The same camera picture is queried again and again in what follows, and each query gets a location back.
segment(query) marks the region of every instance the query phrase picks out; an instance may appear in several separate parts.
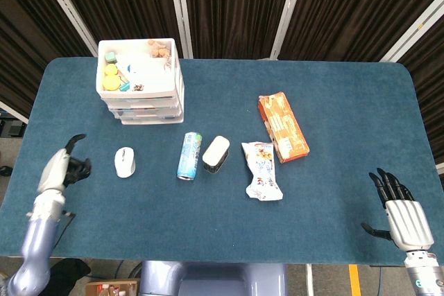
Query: soda can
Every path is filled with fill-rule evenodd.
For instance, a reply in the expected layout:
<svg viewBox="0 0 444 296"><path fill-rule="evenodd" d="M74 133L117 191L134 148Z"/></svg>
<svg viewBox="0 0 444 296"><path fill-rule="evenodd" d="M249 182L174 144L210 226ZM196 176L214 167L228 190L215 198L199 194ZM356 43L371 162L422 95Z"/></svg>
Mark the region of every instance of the soda can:
<svg viewBox="0 0 444 296"><path fill-rule="evenodd" d="M181 180L193 180L195 178L201 143L202 135L200 133L185 133L178 167L178 178Z"/></svg>

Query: wireless mouse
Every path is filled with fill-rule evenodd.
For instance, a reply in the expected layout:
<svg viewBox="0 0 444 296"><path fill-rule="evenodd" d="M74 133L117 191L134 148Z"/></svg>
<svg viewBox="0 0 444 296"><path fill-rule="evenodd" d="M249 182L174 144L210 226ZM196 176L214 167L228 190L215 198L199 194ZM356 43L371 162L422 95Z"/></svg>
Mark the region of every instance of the wireless mouse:
<svg viewBox="0 0 444 296"><path fill-rule="evenodd" d="M122 147L116 152L114 157L117 175L120 178L130 177L136 169L134 160L134 150L130 147Z"/></svg>

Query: robotic hand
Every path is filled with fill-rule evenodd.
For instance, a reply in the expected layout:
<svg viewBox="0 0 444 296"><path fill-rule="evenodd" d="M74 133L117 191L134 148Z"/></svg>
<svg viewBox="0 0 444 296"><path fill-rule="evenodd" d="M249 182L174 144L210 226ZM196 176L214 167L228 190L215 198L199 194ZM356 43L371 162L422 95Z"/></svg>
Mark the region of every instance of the robotic hand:
<svg viewBox="0 0 444 296"><path fill-rule="evenodd" d="M381 179L374 173L369 175L386 210L390 231L375 230L367 223L361 226L372 236L393 241L407 253L404 264L417 296L444 296L444 274L436 256L428 252L434 239L421 204L394 175L380 168L377 172Z"/></svg>
<svg viewBox="0 0 444 296"><path fill-rule="evenodd" d="M49 282L49 257L55 247L57 226L65 205L62 193L68 185L88 177L91 172L89 159L80 161L71 156L75 143L85 137L85 134L72 137L43 170L37 189L39 195L34 201L22 246L24 262L8 282L9 296L39 295ZM5 294L0 288L0 295Z"/></svg>

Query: blue table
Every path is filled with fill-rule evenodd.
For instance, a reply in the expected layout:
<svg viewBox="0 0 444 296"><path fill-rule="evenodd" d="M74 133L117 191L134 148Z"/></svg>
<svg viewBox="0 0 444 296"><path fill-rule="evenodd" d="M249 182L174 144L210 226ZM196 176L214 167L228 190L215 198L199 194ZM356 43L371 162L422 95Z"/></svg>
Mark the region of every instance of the blue table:
<svg viewBox="0 0 444 296"><path fill-rule="evenodd" d="M92 174L66 191L77 214L55 256L179 261L401 265L404 254L360 227L388 223L369 171L396 174L422 202L444 257L444 193L413 84L400 64L182 60L185 122L122 125L95 92L96 58L60 58L40 85L0 210L0 255L20 253L26 212L52 154L87 133L73 156ZM241 142L269 141L257 97L284 91L311 152L280 164L279 202L245 194L251 181ZM184 133L203 150L218 134L231 142L215 174L176 178ZM135 149L136 171L119 179L114 154Z"/></svg>

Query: cardboard box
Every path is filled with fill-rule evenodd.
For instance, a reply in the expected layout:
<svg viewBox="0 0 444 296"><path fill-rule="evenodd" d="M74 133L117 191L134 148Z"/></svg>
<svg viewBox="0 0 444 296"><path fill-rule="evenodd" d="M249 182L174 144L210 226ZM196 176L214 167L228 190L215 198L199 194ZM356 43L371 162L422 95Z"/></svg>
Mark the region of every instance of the cardboard box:
<svg viewBox="0 0 444 296"><path fill-rule="evenodd" d="M97 296L103 284L119 287L119 291L126 291L126 296L137 296L139 292L139 279L115 279L89 282L85 286L85 296Z"/></svg>
<svg viewBox="0 0 444 296"><path fill-rule="evenodd" d="M259 96L258 108L281 163L308 155L309 146L283 92Z"/></svg>

